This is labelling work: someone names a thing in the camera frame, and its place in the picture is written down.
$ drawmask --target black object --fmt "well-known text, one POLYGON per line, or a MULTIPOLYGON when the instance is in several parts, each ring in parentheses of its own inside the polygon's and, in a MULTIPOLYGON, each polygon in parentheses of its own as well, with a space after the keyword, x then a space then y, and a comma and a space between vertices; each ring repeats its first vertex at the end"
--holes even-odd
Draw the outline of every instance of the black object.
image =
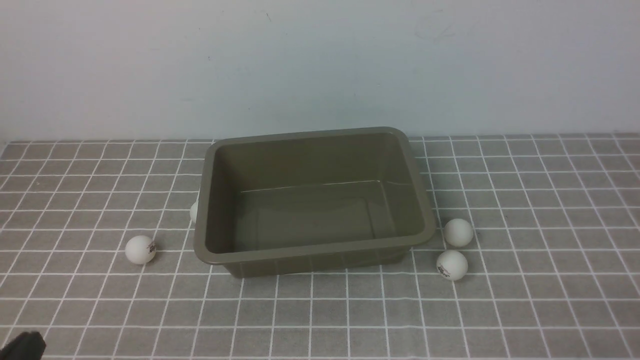
POLYGON ((0 350, 0 360, 40 360, 45 347, 39 332, 25 331, 0 350))

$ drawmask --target bin bottom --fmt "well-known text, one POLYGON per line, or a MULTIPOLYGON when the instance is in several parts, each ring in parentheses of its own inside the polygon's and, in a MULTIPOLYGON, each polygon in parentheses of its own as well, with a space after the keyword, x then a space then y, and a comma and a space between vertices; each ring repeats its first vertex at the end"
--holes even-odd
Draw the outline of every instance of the bin bottom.
POLYGON ((379 181, 255 190, 239 194, 234 252, 395 235, 379 181))

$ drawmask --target plastic bin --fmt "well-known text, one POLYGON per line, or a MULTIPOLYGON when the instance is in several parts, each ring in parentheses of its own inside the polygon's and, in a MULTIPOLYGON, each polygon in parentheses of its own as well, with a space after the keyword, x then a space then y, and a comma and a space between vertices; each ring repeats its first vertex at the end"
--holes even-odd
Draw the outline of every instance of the plastic bin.
POLYGON ((193 248, 253 277, 397 262, 434 231, 407 137, 373 127, 216 142, 193 248))

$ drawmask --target ping pong ball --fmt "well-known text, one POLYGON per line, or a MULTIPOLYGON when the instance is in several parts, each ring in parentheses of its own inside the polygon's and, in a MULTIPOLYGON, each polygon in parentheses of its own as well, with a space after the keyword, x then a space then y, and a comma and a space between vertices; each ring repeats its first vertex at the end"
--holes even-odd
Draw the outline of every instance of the ping pong ball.
POLYGON ((460 251, 447 250, 438 256, 436 261, 438 272, 445 279, 456 281, 469 270, 469 263, 460 251))
POLYGON ((124 254, 134 264, 146 264, 156 256, 156 243, 148 236, 134 236, 127 242, 124 254))
POLYGON ((474 229, 471 224, 464 219, 455 218, 444 226, 444 240, 447 243, 462 247, 471 242, 474 238, 474 229))
POLYGON ((191 205, 191 209, 189 210, 189 216, 191 216, 191 222, 196 223, 196 219, 198 218, 198 201, 191 205))

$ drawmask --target white wall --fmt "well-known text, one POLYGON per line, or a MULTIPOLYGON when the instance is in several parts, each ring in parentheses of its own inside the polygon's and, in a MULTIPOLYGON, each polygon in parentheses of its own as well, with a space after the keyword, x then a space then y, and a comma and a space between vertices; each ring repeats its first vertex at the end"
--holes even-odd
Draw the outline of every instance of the white wall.
POLYGON ((0 138, 640 129, 638 0, 0 1, 0 138))

